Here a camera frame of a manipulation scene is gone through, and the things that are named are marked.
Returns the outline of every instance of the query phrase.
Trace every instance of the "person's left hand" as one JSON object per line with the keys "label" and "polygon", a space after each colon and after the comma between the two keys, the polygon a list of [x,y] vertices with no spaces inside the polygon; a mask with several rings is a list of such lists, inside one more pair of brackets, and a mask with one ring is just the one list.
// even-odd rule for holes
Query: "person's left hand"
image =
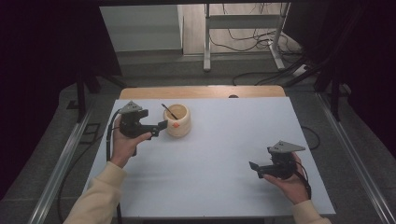
{"label": "person's left hand", "polygon": [[114,121],[113,131],[113,154],[110,161],[123,168],[128,160],[134,155],[139,143],[149,139],[151,133],[143,133],[136,138],[129,138],[120,132],[120,117]]}

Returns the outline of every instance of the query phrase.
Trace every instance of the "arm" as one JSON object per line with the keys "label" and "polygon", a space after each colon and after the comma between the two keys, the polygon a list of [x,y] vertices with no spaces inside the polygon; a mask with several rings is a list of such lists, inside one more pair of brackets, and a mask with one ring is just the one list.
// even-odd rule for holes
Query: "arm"
{"label": "arm", "polygon": [[[120,118],[115,120],[114,126],[120,127]],[[110,161],[105,170],[90,181],[87,191],[78,198],[64,223],[110,223],[126,176],[122,168],[134,154],[136,146],[150,137],[151,133],[144,133],[134,139],[128,138],[115,128]]]}
{"label": "arm", "polygon": [[[294,159],[301,164],[300,158],[293,152]],[[298,172],[304,176],[301,166],[298,167]],[[309,200],[308,194],[305,190],[303,182],[293,175],[291,178],[282,180],[277,179],[271,175],[264,175],[264,178],[270,183],[279,187],[285,196],[294,204],[292,213],[297,224],[329,224],[329,219],[323,218],[315,209],[312,201]]]}

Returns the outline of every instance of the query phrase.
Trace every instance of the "gray carpet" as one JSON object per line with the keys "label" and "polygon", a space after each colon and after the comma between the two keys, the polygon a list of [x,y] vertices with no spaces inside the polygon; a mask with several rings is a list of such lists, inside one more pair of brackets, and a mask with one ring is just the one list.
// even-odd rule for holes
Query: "gray carpet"
{"label": "gray carpet", "polygon": [[[275,71],[275,65],[268,55],[262,58],[244,60],[243,58],[219,58],[212,62],[210,73],[203,72],[203,62],[187,60],[156,63],[123,63],[123,77],[120,80],[130,86],[191,86],[191,85],[232,85],[233,77],[246,72]],[[270,75],[252,75],[237,79],[240,85],[254,85],[257,81]],[[276,83],[290,79],[283,77]],[[88,131],[96,130],[102,134],[110,116],[113,103],[118,99],[121,89],[105,79],[98,78],[102,89],[98,94],[86,93],[87,101],[94,103],[91,124]],[[362,186],[346,152],[326,118],[317,95],[313,92],[312,83],[315,77],[286,88],[294,110],[301,125],[314,130],[320,137],[320,145],[312,150],[318,170],[329,192],[337,215],[330,217],[332,223],[382,223],[372,202]],[[25,165],[23,171],[0,202],[1,223],[26,223],[35,208],[42,190],[47,184],[53,167],[59,159],[64,145],[72,132],[78,117],[76,109],[67,109],[71,101],[77,100],[76,86],[72,85],[60,94],[59,106],[54,118],[43,135],[35,153]],[[385,195],[392,212],[396,211],[396,161],[389,154],[370,129],[353,112],[347,98],[340,99],[340,117],[350,140],[359,151],[361,159]],[[318,143],[318,139],[304,130],[309,146]],[[87,133],[81,141],[89,142],[94,138]],[[99,142],[88,149],[73,168],[65,181],[61,199],[61,210],[66,217],[74,201],[83,190],[86,178],[91,169]],[[73,161],[87,148],[80,144]],[[56,199],[52,204],[45,223],[59,223]],[[290,217],[269,217],[263,219],[243,220],[125,220],[124,223],[292,223]]]}

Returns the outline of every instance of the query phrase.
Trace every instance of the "hand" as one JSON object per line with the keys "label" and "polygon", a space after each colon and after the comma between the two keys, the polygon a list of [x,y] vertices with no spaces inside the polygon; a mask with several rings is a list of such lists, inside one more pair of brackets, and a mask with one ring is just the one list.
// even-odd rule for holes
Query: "hand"
{"label": "hand", "polygon": [[129,138],[120,132],[120,117],[114,121],[113,131],[113,154],[110,161],[123,168],[128,160],[134,155],[139,143],[149,139],[151,133],[143,133],[136,138]]}
{"label": "hand", "polygon": [[[301,160],[297,154],[295,152],[292,152],[292,154],[294,159],[301,164]],[[297,164],[297,171],[305,177],[303,168],[299,164]],[[285,180],[278,179],[271,175],[264,175],[264,179],[278,186],[293,204],[302,203],[309,200],[305,186],[297,175],[292,175],[289,179]]]}

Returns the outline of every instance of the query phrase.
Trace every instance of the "beige sleeve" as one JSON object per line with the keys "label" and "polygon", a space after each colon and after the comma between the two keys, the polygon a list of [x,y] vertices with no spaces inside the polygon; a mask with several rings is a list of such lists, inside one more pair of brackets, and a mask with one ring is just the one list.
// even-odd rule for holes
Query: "beige sleeve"
{"label": "beige sleeve", "polygon": [[292,207],[296,224],[330,224],[330,220],[320,216],[311,200],[298,203]]}
{"label": "beige sleeve", "polygon": [[110,223],[125,176],[125,171],[108,161],[105,170],[90,181],[64,223]]}

